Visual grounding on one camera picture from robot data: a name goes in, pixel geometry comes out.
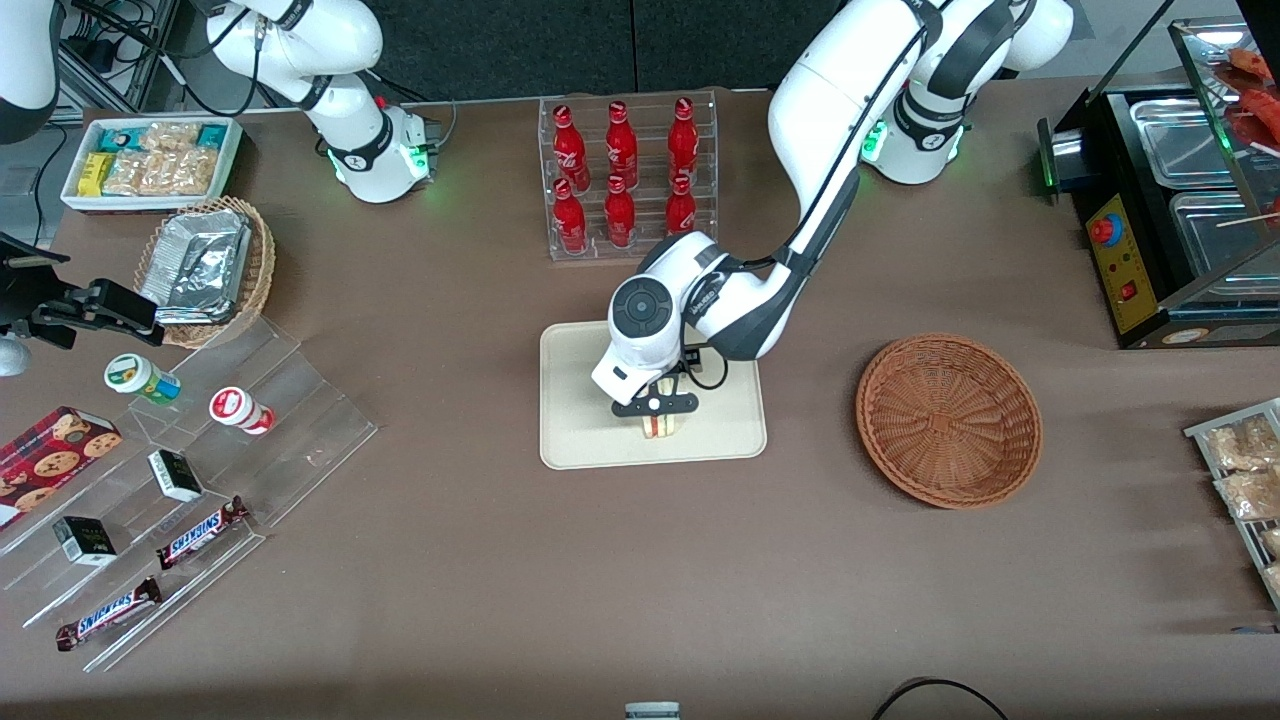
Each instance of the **red cookie box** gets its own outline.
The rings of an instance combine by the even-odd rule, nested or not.
[[[0,530],[118,445],[120,432],[108,420],[59,407],[0,447]]]

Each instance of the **cookie box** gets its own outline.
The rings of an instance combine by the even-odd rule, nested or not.
[[[59,407],[0,447],[0,530],[120,445],[108,420]]]
[[[204,195],[159,195],[159,196],[97,196],[86,197],[78,193],[81,173],[91,152],[99,150],[104,131],[120,131],[148,126],[155,122],[164,123],[196,123],[201,126],[225,126],[227,133],[221,138],[218,151],[218,163],[214,165],[214,177],[209,183],[209,190]],[[205,200],[221,197],[223,188],[227,187],[227,178],[230,177],[232,164],[236,160],[236,150],[239,147],[243,131],[241,124],[232,118],[215,118],[211,115],[146,115],[131,118],[109,118],[93,120],[84,128],[84,137],[81,138],[76,150],[76,160],[70,172],[67,173],[67,182],[63,183],[63,204],[73,210],[86,214],[95,213],[147,213],[154,210],[173,210],[187,208]]]

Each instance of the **small bottle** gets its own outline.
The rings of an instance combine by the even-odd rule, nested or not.
[[[627,192],[622,176],[609,176],[609,196],[604,199],[604,218],[609,225],[609,242],[614,247],[631,247],[636,231],[636,204]]]
[[[561,236],[561,246],[570,255],[586,252],[586,213],[582,204],[573,197],[573,190],[564,178],[557,178],[553,184],[556,191],[556,205],[552,215],[556,217],[556,232]]]
[[[622,176],[627,190],[640,184],[636,131],[627,122],[626,102],[609,102],[609,132],[604,133],[604,145],[609,149],[609,173]]]
[[[209,401],[209,414],[224,425],[260,436],[275,425],[275,413],[238,387],[224,387]]]
[[[182,392],[182,380],[165,373],[141,355],[125,352],[106,364],[102,382],[115,392],[146,397],[156,405],[169,405]]]
[[[694,101],[676,100],[676,122],[667,133],[669,181],[675,184],[680,176],[689,177],[689,184],[698,182],[698,126],[694,124]]]
[[[698,204],[689,195],[689,176],[680,176],[671,184],[673,192],[667,199],[667,234],[689,232],[694,229],[694,214],[698,213]]]
[[[556,120],[556,164],[561,173],[573,186],[575,195],[582,195],[591,187],[591,172],[586,169],[586,143],[582,133],[573,127],[573,114],[568,105],[557,105],[552,110]]]

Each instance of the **yellow control panel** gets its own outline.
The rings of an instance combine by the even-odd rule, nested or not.
[[[1160,306],[1120,196],[1103,205],[1084,229],[1089,233],[1093,261],[1098,265],[1111,315],[1120,332],[1126,333],[1153,316]]]

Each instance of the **wicker basket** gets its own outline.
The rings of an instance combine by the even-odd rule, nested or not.
[[[1027,383],[960,336],[922,334],[884,347],[858,383],[854,414],[881,471],[938,507],[1009,500],[1041,457],[1039,409]]]
[[[275,270],[275,241],[271,238],[271,228],[266,227],[262,215],[259,215],[252,205],[236,197],[219,197],[183,208],[178,210],[178,214],[212,213],[215,210],[236,210],[253,224],[248,258],[244,261],[244,274],[241,278],[239,297],[236,301],[236,314],[229,322],[220,325],[165,325],[165,345],[178,345],[189,350],[205,345],[221,345],[253,324],[266,305],[266,296],[271,291],[271,273]],[[138,269],[133,273],[134,292],[142,290],[142,279],[151,265],[151,254],[155,251],[159,236],[160,228],[157,227],[151,233],[151,242],[142,251],[142,261],[138,263]]]

